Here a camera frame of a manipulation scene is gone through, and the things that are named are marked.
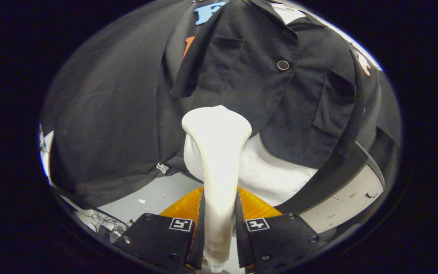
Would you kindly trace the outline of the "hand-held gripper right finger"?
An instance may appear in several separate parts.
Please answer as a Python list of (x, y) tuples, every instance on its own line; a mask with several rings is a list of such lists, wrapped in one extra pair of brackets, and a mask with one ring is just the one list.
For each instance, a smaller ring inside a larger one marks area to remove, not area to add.
[(298, 213), (280, 213), (250, 191), (236, 195), (239, 266), (247, 274), (283, 274), (327, 244)]

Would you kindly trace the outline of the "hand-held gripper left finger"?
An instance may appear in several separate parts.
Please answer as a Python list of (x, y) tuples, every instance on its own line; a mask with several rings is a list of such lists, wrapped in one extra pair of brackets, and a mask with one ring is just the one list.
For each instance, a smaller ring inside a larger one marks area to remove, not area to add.
[(191, 191), (160, 214), (142, 214), (114, 246), (164, 272), (195, 273), (205, 249), (203, 191)]

